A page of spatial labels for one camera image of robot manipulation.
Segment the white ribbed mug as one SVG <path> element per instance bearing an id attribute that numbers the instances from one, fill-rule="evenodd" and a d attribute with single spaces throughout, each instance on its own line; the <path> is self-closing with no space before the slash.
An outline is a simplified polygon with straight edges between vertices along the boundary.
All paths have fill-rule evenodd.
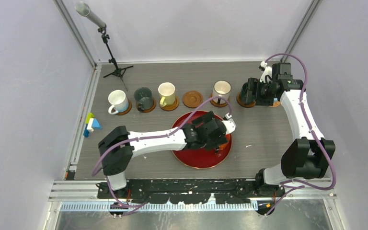
<path id="1" fill-rule="evenodd" d="M 220 94 L 222 97 L 229 98 L 231 92 L 231 84 L 225 80 L 219 80 L 215 82 L 212 93 Z"/>

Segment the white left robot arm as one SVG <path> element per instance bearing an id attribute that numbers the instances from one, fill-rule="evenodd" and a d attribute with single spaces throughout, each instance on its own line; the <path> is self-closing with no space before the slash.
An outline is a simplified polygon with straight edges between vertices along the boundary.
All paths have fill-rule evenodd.
<path id="1" fill-rule="evenodd" d="M 118 126 L 98 143 L 100 158 L 92 173 L 102 170 L 109 192 L 123 198 L 128 191 L 125 171 L 132 158 L 165 150 L 215 150 L 229 143 L 227 136 L 235 129 L 231 114 L 220 118 L 212 111 L 186 113 L 171 129 L 162 131 L 140 133 Z"/>

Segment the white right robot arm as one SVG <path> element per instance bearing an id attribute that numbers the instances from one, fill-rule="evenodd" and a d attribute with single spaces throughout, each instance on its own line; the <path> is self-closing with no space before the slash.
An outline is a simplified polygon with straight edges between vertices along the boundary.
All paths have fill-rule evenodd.
<path id="1" fill-rule="evenodd" d="M 273 189 L 293 181 L 309 185 L 308 180 L 323 178 L 335 152 L 335 143 L 327 140 L 316 126 L 307 105 L 305 82 L 294 79 L 290 63 L 266 61 L 259 65 L 259 79 L 249 78 L 239 94 L 246 105 L 274 105 L 284 108 L 293 142 L 278 165 L 261 169 L 255 176 L 254 190 L 268 196 Z"/>

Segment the wooden coaster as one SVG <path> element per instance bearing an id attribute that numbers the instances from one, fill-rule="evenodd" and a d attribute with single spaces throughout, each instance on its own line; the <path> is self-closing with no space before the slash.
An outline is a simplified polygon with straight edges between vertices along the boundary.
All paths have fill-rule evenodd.
<path id="1" fill-rule="evenodd" d="M 160 105 L 160 108 L 162 109 L 162 110 L 164 110 L 164 111 L 167 111 L 167 112 L 170 112 L 170 111 L 173 111 L 173 110 L 175 110 L 178 106 L 179 106 L 179 98 L 176 96 L 175 97 L 175 101 L 174 101 L 174 103 L 173 104 L 171 104 L 171 105 L 166 105 L 166 106 L 161 106 Z"/>
<path id="2" fill-rule="evenodd" d="M 152 98 L 152 106 L 149 109 L 144 110 L 143 108 L 141 108 L 139 106 L 139 103 L 136 103 L 136 109 L 140 112 L 140 113 L 150 113 L 151 111 L 153 111 L 155 109 L 157 105 L 156 99 L 153 97 Z"/>
<path id="3" fill-rule="evenodd" d="M 220 94 L 210 94 L 210 98 L 214 98 L 210 101 L 210 103 L 218 108 L 222 108 L 228 105 L 228 102 L 230 101 L 229 98 L 222 97 Z"/>
<path id="4" fill-rule="evenodd" d="M 240 106 L 244 107 L 244 108 L 252 108 L 252 107 L 254 107 L 254 106 L 256 105 L 256 102 L 253 102 L 253 103 L 250 103 L 250 104 L 245 104 L 245 103 L 243 103 L 243 102 L 241 101 L 241 93 L 238 93 L 238 95 L 237 95 L 237 103 L 238 103 Z"/>
<path id="5" fill-rule="evenodd" d="M 128 99 L 128 108 L 123 112 L 117 113 L 116 115 L 125 115 L 125 114 L 129 113 L 131 109 L 132 109 L 132 102 L 131 102 L 130 99 Z"/>
<path id="6" fill-rule="evenodd" d="M 197 108 L 203 102 L 203 96 L 198 91 L 188 91 L 183 97 L 183 104 L 188 108 Z"/>

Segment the orange mug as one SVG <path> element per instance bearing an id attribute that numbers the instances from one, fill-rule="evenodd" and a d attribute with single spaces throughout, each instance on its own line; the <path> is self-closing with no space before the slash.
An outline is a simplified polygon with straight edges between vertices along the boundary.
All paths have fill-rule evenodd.
<path id="1" fill-rule="evenodd" d="M 222 144 L 222 145 L 219 145 L 217 148 L 215 148 L 215 154 L 218 154 L 219 151 L 224 150 L 226 148 L 226 146 L 229 144 L 229 141 L 231 140 L 231 134 L 227 134 L 225 136 L 225 138 L 226 138 L 227 142 Z"/>

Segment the grey glass mug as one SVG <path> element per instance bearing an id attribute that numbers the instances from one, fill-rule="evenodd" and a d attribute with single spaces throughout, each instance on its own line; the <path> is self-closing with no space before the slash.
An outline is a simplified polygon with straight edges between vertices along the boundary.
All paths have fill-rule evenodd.
<path id="1" fill-rule="evenodd" d="M 134 98 L 136 103 L 144 110 L 149 109 L 152 106 L 152 92 L 147 87 L 140 87 L 134 92 Z"/>

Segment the pale yellow mug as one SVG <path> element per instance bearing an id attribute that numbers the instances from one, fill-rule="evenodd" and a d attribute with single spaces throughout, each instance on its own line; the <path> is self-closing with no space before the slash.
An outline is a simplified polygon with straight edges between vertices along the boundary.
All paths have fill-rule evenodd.
<path id="1" fill-rule="evenodd" d="M 158 93 L 160 96 L 160 106 L 166 107 L 173 105 L 176 100 L 175 86 L 170 82 L 164 82 L 159 85 Z"/>

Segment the dark green mug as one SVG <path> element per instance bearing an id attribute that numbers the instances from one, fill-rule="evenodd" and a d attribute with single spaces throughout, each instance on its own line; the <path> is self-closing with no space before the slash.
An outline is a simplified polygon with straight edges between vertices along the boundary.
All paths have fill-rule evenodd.
<path id="1" fill-rule="evenodd" d="M 246 101 L 247 100 L 247 93 L 248 93 L 248 83 L 244 83 L 242 88 L 241 88 L 241 91 L 240 91 L 240 99 L 243 100 L 243 101 Z"/>

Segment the white mug with handle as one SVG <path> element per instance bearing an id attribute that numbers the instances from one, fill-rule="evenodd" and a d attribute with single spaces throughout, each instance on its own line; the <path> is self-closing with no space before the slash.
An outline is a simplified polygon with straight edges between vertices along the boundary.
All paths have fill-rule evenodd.
<path id="1" fill-rule="evenodd" d="M 123 112 L 128 108 L 128 98 L 122 90 L 112 91 L 108 95 L 108 102 L 111 106 L 108 109 L 110 115 L 116 115 L 119 112 Z"/>

